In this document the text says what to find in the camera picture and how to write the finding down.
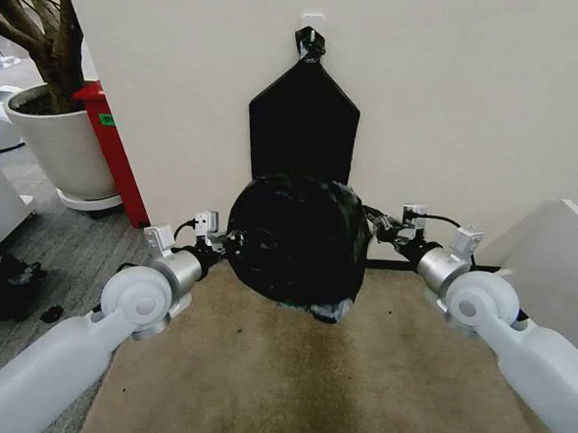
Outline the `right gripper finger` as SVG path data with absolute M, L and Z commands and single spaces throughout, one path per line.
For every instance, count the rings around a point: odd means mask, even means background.
M 398 221 L 377 220 L 372 228 L 378 243 L 390 243 L 392 245 L 407 244 L 407 237 L 400 235 L 400 232 L 405 230 L 405 226 Z
M 377 225 L 393 225 L 393 226 L 402 226 L 403 224 L 395 219 L 393 216 L 388 216 L 383 214 L 378 209 L 373 207 L 364 205 L 363 212 L 365 217 L 371 221 L 373 224 Z

